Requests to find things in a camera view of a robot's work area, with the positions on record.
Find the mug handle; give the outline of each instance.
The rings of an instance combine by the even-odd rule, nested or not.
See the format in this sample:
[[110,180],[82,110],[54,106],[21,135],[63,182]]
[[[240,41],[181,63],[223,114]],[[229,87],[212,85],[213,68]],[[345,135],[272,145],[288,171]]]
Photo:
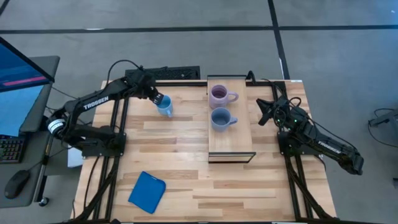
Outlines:
[[239,95],[237,93],[235,93],[235,92],[232,92],[232,91],[228,91],[228,95],[234,95],[235,96],[235,98],[233,98],[232,100],[228,100],[228,103],[235,102],[239,98]]
[[229,121],[229,125],[234,124],[234,123],[237,123],[237,122],[238,122],[238,119],[237,119],[237,118],[231,117],[231,121]]

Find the floor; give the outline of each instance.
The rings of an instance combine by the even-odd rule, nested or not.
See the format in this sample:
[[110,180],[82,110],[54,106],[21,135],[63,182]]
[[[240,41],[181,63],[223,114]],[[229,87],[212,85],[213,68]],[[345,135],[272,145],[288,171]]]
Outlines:
[[[123,58],[147,68],[199,65],[202,78],[252,70],[257,78],[303,80],[313,118],[354,144],[365,159],[362,176],[349,175],[326,159],[338,216],[363,222],[398,220],[398,191],[392,184],[398,177],[398,150],[374,141],[367,128],[375,109],[398,108],[398,30],[388,26],[398,24],[397,1],[2,3],[7,6],[0,7],[1,36],[30,57],[59,55],[55,86],[74,96],[97,90],[109,66]],[[122,76],[127,68],[118,65],[112,77]],[[52,92],[48,106],[56,108],[67,100]],[[92,116],[90,112],[83,119]],[[398,144],[388,125],[372,131],[380,140]],[[78,176],[79,170],[73,170],[49,177],[45,195],[52,201],[47,207],[34,203],[1,209],[0,223],[68,219]]]

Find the computer mouse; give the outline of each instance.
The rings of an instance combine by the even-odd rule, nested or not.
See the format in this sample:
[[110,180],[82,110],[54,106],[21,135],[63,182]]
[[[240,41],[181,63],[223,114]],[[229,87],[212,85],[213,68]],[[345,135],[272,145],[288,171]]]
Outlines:
[[4,196],[8,199],[16,198],[25,184],[29,180],[30,173],[28,170],[20,170],[14,174],[8,181],[6,188],[4,189]]

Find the purple mug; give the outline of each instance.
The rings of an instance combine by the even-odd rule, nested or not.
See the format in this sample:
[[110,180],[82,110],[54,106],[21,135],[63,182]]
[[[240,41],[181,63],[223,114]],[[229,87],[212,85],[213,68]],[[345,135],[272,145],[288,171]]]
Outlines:
[[[229,95],[234,95],[232,100],[228,99]],[[210,91],[210,107],[212,109],[218,107],[226,107],[227,103],[232,103],[238,100],[239,95],[235,92],[228,91],[224,85],[215,85]]]

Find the wooden tabletop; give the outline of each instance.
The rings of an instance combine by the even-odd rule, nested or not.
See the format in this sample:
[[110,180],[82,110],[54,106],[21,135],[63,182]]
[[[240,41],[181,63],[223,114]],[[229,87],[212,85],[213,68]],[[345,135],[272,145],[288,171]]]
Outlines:
[[[309,113],[303,83],[286,81],[286,87],[288,97],[301,97],[301,107]],[[120,160],[112,218],[121,222],[294,220],[285,162],[276,138],[277,127],[272,121],[265,126],[257,124],[261,112],[256,99],[272,101],[270,87],[247,87],[252,147],[257,152],[248,164],[208,163],[206,87],[159,87],[159,91],[173,100],[172,119],[159,115],[149,100],[130,99],[125,129],[127,145]],[[93,125],[109,125],[112,110],[113,102],[97,107]],[[314,156],[302,156],[302,160],[309,191],[326,212],[335,216],[323,164]],[[75,197],[76,214],[83,210],[94,161],[95,158],[84,161]],[[100,158],[94,170],[88,202],[98,189],[102,161]],[[142,171],[166,183],[167,190],[153,215],[127,201]],[[297,192],[305,217],[302,194],[299,189]],[[100,218],[104,217],[107,194],[103,197]]]

